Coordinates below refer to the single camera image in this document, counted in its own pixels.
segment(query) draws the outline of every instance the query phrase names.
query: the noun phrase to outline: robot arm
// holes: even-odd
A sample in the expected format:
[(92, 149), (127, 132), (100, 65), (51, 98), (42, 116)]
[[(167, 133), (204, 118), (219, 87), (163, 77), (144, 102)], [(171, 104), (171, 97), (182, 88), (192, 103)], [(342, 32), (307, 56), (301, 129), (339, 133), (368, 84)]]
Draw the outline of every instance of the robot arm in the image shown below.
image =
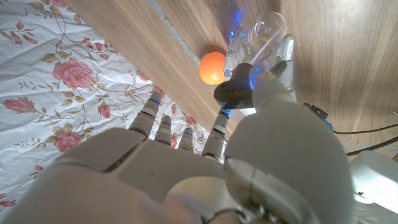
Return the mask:
[(107, 130), (56, 159), (5, 223), (349, 222), (351, 178), (337, 138), (273, 73), (258, 73), (253, 87), (257, 113), (224, 155), (226, 110), (204, 149), (213, 159), (192, 153), (190, 129), (172, 149), (169, 117), (148, 139), (154, 93), (129, 130)]

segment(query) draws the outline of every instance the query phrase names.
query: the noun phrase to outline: wooden table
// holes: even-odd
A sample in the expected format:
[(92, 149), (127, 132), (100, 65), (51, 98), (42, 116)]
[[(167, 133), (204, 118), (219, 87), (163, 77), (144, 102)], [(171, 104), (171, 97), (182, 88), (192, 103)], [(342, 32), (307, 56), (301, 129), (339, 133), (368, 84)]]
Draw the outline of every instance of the wooden table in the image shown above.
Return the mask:
[[(84, 20), (207, 130), (219, 110), (213, 89), (146, 0), (67, 0)], [(261, 11), (280, 12), (296, 38), (295, 88), (299, 103), (328, 114), (337, 131), (398, 123), (398, 1), (158, 0), (166, 18), (198, 58), (224, 52), (231, 30), (247, 27)], [(228, 136), (238, 120), (232, 119)], [(398, 135), (338, 136), (347, 151)], [(378, 149), (394, 157), (398, 144)]]

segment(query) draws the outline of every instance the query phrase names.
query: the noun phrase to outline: floral bedsheet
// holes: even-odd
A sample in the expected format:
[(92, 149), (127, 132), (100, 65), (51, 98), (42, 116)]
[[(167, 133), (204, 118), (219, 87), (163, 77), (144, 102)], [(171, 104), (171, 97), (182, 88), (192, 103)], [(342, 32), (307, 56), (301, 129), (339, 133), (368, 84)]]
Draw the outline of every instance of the floral bedsheet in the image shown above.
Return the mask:
[(208, 135), (62, 0), (0, 0), (0, 86), (0, 221), (54, 158), (128, 127), (154, 91), (162, 103), (150, 138), (166, 114), (172, 147), (186, 126), (196, 153)]

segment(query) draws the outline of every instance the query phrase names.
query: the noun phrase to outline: orange ball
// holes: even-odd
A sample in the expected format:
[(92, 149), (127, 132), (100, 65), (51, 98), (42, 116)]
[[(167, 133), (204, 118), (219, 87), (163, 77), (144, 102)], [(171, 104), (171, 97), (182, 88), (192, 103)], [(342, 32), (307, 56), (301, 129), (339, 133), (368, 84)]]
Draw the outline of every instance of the orange ball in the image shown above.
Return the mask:
[(219, 52), (206, 54), (200, 61), (200, 78), (209, 85), (217, 85), (225, 81), (225, 55)]

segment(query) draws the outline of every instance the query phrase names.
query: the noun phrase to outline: black cable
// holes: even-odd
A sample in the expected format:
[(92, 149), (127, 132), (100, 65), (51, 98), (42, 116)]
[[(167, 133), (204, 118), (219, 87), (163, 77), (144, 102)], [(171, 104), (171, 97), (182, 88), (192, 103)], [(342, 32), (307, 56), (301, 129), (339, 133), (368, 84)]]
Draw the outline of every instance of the black cable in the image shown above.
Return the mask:
[(335, 134), (363, 134), (363, 133), (372, 133), (372, 132), (376, 132), (376, 131), (382, 131), (388, 128), (393, 128), (398, 126), (398, 124), (393, 124), (384, 128), (378, 128), (378, 129), (373, 129), (373, 130), (369, 130), (369, 131), (352, 131), (352, 132), (340, 132), (340, 131), (333, 131), (333, 133)]
[(397, 141), (398, 141), (398, 136), (395, 137), (395, 138), (392, 138), (390, 140), (387, 140), (385, 142), (379, 143), (377, 145), (371, 146), (371, 147), (367, 147), (367, 148), (360, 149), (360, 150), (357, 150), (357, 151), (349, 152), (349, 153), (347, 153), (347, 156), (355, 156), (355, 155), (358, 155), (360, 152), (363, 152), (363, 151), (373, 151), (375, 149), (379, 149), (381, 147), (388, 146), (388, 145), (390, 145), (390, 144), (392, 144), (394, 142), (397, 142)]

